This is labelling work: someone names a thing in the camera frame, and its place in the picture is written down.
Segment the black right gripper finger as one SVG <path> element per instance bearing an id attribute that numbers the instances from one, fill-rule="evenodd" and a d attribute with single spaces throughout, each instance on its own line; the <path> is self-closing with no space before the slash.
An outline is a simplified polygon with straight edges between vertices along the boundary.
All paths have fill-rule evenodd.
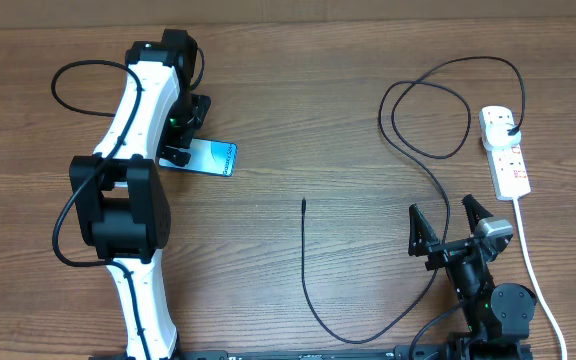
<path id="1" fill-rule="evenodd" d="M 493 214 L 484 208 L 472 194 L 466 195 L 462 199 L 462 204 L 466 211 L 469 228 L 472 234 L 475 233 L 475 228 L 482 219 L 493 216 Z"/>
<path id="2" fill-rule="evenodd" d="M 439 238 L 416 204 L 409 207 L 409 220 L 408 255 L 416 257 L 428 255 L 433 247 L 440 244 Z"/>

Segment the blue screen Galaxy smartphone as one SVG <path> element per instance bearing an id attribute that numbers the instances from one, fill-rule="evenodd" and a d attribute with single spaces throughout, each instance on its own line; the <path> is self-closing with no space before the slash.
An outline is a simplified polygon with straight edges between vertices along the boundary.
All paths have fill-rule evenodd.
<path id="1" fill-rule="evenodd" d="M 195 138 L 185 149 L 192 154 L 185 167 L 177 167 L 159 158 L 159 166 L 177 171 L 194 172 L 215 176 L 230 177 L 234 173 L 237 158 L 237 145 L 220 141 Z"/>

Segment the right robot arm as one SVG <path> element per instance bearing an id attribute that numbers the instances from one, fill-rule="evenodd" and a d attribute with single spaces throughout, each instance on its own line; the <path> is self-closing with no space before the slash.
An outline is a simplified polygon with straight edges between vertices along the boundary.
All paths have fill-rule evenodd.
<path id="1" fill-rule="evenodd" d="M 408 254 L 425 256 L 429 271 L 445 270 L 458 303 L 424 325 L 409 346 L 395 353 L 406 359 L 530 359 L 530 347 L 521 342 L 530 334 L 536 295 L 521 284 L 495 284 L 488 267 L 509 245 L 513 226 L 493 216 L 471 195 L 462 204 L 471 234 L 452 242 L 440 241 L 418 206 L 409 207 Z M 457 311 L 464 314 L 466 332 L 449 334 L 443 344 L 418 344 L 429 328 Z"/>

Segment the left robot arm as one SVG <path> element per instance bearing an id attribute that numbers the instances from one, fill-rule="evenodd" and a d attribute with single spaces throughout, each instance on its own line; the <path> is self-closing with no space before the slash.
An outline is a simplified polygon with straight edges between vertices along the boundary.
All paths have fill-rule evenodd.
<path id="1" fill-rule="evenodd" d="M 204 55 L 185 30 L 167 29 L 158 42 L 137 41 L 120 69 L 127 74 L 108 132 L 92 154 L 69 168 L 74 209 L 84 242 L 112 276 L 127 330 L 123 359 L 180 359 L 180 336 L 163 281 L 163 249 L 171 210 L 159 159 L 184 167 L 211 105 L 196 94 Z"/>

